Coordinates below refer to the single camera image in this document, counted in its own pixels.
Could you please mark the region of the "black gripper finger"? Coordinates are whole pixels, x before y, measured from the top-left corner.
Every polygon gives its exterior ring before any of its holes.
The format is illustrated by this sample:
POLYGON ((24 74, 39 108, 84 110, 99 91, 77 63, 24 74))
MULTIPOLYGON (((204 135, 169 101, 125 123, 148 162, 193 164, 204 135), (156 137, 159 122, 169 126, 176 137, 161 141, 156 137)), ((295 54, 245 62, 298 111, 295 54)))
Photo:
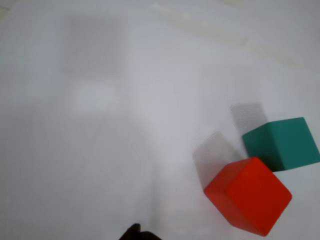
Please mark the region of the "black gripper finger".
POLYGON ((149 231, 142 231, 140 233, 141 240, 161 240, 157 235, 149 231))
POLYGON ((139 240, 141 238, 140 235, 141 225, 139 223, 134 223, 125 231, 119 240, 139 240))

